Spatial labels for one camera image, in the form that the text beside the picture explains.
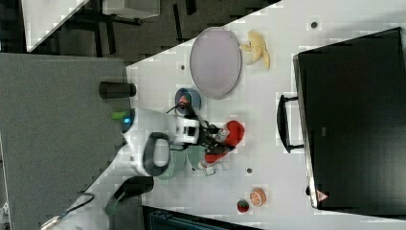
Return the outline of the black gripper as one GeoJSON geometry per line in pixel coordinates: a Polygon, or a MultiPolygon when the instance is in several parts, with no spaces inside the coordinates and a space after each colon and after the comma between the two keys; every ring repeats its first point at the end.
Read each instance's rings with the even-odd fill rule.
{"type": "Polygon", "coordinates": [[[198,144],[205,148],[206,154],[220,155],[236,148],[235,145],[226,141],[231,134],[231,130],[226,125],[217,127],[208,122],[205,122],[205,124],[207,126],[199,128],[198,144]]]}

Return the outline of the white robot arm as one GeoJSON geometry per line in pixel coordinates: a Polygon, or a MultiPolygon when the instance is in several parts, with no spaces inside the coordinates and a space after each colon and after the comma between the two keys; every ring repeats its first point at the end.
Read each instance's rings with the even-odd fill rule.
{"type": "Polygon", "coordinates": [[[132,177],[163,174],[171,161],[172,146],[202,147],[205,155],[197,168],[207,170],[236,148],[244,131],[238,121],[217,127],[195,113],[178,116],[133,108],[129,128],[123,133],[125,145],[66,211],[43,223],[40,230],[109,230],[109,200],[132,177]]]}

